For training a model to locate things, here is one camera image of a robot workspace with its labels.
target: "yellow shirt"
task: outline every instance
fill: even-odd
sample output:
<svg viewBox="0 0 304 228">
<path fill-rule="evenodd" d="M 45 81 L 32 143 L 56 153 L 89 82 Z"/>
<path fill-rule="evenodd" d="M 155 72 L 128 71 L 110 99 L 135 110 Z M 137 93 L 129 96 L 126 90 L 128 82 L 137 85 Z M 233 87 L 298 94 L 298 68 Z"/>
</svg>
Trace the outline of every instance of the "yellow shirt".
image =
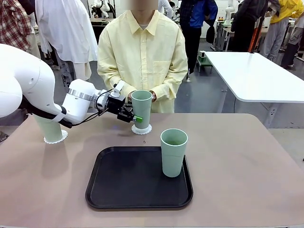
<svg viewBox="0 0 304 228">
<path fill-rule="evenodd" d="M 126 97 L 134 90 L 153 91 L 157 100 L 152 112 L 174 112 L 174 99 L 187 71 L 184 36 L 157 10 L 145 30 L 126 11 L 100 35 L 97 72 L 106 87 L 113 88 L 123 80 L 121 93 Z"/>
<path fill-rule="evenodd" d="M 302 0 L 279 0 L 281 9 L 279 16 L 273 15 L 270 23 L 276 23 L 286 17 L 297 18 L 303 12 Z"/>
</svg>

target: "tray rim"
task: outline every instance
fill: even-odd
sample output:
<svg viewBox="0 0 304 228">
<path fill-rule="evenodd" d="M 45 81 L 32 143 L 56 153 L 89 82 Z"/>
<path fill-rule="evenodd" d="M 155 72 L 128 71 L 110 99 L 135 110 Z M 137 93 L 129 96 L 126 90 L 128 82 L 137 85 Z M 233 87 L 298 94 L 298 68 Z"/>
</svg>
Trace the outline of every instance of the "tray rim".
<svg viewBox="0 0 304 228">
<path fill-rule="evenodd" d="M 97 174 L 97 171 L 99 169 L 99 162 L 102 159 L 103 156 L 105 156 L 107 153 L 113 152 L 113 150 L 115 148 L 157 148 L 160 149 L 160 146 L 111 146 L 111 147 L 107 147 L 105 149 L 103 149 L 102 151 L 99 152 L 99 154 L 96 157 L 94 166 L 93 166 L 93 170 L 85 191 L 85 199 L 88 203 L 89 206 L 91 206 L 94 209 L 181 209 L 185 206 L 187 206 L 192 198 L 193 198 L 193 187 L 192 187 L 192 182 L 191 182 L 191 177 L 190 177 L 190 172 L 189 172 L 189 168 L 188 168 L 188 163 L 187 163 L 187 158 L 186 155 L 184 155 L 184 159 L 182 162 L 182 168 L 184 169 L 184 175 L 188 175 L 189 178 L 185 178 L 186 180 L 186 185 L 187 185 L 187 190 L 188 190 L 188 197 L 186 199 L 186 201 L 180 205 L 173 205 L 173 206 L 98 206 L 96 204 L 94 204 L 91 200 L 91 192 L 93 189 L 93 185 L 95 182 L 95 177 Z"/>
</svg>

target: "green cup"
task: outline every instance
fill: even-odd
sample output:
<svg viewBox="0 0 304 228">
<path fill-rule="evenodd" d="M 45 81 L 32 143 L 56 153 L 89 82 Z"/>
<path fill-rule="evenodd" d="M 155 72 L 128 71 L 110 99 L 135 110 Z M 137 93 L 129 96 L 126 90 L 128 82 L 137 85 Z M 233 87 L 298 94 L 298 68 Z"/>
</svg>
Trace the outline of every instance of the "green cup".
<svg viewBox="0 0 304 228">
<path fill-rule="evenodd" d="M 161 133 L 162 172 L 167 177 L 177 177 L 181 173 L 187 134 L 179 129 L 168 129 Z"/>
<path fill-rule="evenodd" d="M 62 139 L 60 124 L 49 119 L 34 115 L 47 142 L 54 143 Z"/>
<path fill-rule="evenodd" d="M 146 90 L 137 90 L 131 94 L 134 115 L 141 117 L 142 122 L 135 121 L 135 127 L 146 129 L 149 126 L 152 94 Z"/>
</svg>

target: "shirt pocket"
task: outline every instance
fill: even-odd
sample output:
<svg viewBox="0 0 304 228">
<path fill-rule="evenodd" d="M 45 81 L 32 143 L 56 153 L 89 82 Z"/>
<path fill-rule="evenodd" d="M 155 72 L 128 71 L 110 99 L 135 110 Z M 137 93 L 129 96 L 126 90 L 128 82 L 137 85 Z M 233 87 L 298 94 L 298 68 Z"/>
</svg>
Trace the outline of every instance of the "shirt pocket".
<svg viewBox="0 0 304 228">
<path fill-rule="evenodd" d="M 154 61 L 153 62 L 153 86 L 161 85 L 169 71 L 171 61 Z"/>
</svg>

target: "yellow hoodie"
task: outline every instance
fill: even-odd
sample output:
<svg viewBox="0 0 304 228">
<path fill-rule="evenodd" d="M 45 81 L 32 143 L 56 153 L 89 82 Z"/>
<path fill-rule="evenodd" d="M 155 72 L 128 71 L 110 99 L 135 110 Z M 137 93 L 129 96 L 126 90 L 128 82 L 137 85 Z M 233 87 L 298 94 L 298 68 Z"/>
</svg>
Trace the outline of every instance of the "yellow hoodie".
<svg viewBox="0 0 304 228">
<path fill-rule="evenodd" d="M 281 5 L 280 15 L 273 15 L 270 23 L 276 23 L 286 17 L 297 18 L 303 12 L 302 0 L 279 0 Z"/>
</svg>

